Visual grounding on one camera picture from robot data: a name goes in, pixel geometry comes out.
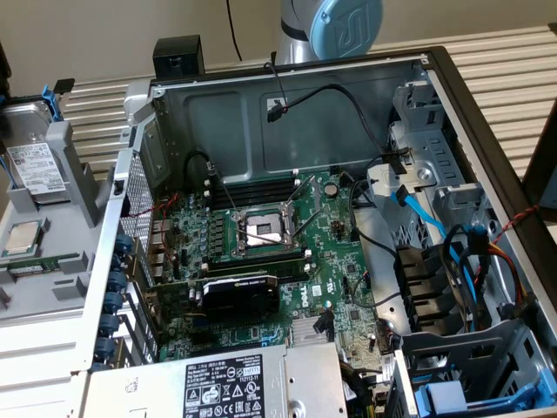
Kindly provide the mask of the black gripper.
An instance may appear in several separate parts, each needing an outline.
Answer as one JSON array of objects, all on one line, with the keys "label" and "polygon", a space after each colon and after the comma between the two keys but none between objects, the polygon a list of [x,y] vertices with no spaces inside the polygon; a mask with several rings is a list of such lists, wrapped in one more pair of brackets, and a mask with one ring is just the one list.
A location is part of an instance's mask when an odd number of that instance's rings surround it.
[{"label": "black gripper", "polygon": [[10,98],[10,83],[11,68],[8,59],[5,55],[3,45],[0,44],[0,100],[4,103]]}]

